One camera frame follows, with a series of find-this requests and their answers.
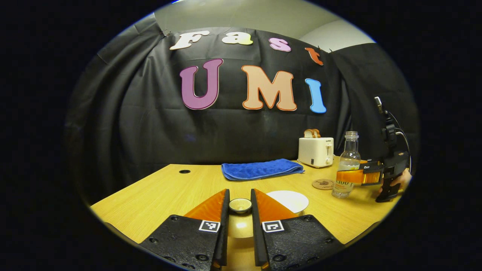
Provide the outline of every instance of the wooden table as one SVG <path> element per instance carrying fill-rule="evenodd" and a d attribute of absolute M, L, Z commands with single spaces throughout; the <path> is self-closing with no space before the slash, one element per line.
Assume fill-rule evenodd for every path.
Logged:
<path fill-rule="evenodd" d="M 255 181 L 229 181 L 221 165 L 171 164 L 92 205 L 104 222 L 137 243 L 145 240 L 169 215 L 184 215 L 205 199 L 223 189 L 230 198 L 250 198 L 251 188 L 264 193 L 292 190 L 308 197 L 304 214 L 314 215 L 341 243 L 346 244 L 381 221 L 400 196 L 386 203 L 376 203 L 380 185 L 356 186 L 349 197 L 338 199 L 331 190 L 319 190 L 311 183 L 319 179 L 335 180 L 339 157 L 332 166 Z M 190 170 L 188 174 L 180 170 Z M 253 238 L 228 237 L 228 266 L 224 271 L 259 271 L 254 265 Z"/>

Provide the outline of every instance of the blue towel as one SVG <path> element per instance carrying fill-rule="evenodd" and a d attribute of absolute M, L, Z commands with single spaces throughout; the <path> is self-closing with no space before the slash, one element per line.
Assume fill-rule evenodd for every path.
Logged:
<path fill-rule="evenodd" d="M 303 173 L 303 166 L 287 159 L 269 162 L 221 165 L 221 171 L 226 179 L 232 181 L 258 180 L 267 177 Z"/>

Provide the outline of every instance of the coaster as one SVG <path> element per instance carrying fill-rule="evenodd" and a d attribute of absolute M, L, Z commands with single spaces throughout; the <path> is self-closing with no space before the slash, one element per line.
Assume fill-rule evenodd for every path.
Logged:
<path fill-rule="evenodd" d="M 311 184 L 316 189 L 331 190 L 333 189 L 333 181 L 328 179 L 319 179 Z"/>

